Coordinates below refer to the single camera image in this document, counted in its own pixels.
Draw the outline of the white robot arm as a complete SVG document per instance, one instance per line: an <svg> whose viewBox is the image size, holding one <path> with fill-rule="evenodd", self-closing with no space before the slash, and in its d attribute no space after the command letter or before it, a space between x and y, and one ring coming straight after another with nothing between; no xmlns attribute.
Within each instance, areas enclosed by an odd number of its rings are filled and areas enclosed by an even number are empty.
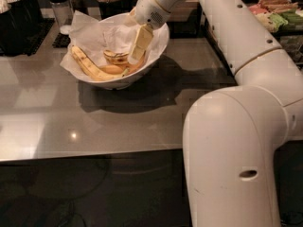
<svg viewBox="0 0 303 227"><path fill-rule="evenodd" d="M161 27L185 0L138 0ZM190 107L183 154L192 227L281 227L275 151L302 137L303 75L241 0L198 0L237 82Z"/></svg>

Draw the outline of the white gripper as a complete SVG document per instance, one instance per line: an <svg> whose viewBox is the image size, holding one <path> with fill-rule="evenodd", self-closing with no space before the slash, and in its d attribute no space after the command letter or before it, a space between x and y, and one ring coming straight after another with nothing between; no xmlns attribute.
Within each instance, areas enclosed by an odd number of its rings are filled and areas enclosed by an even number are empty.
<svg viewBox="0 0 303 227"><path fill-rule="evenodd" d="M186 0L137 0L134 18L141 26L131 46L128 62L137 64L152 42L153 29L160 28L174 9Z"/></svg>

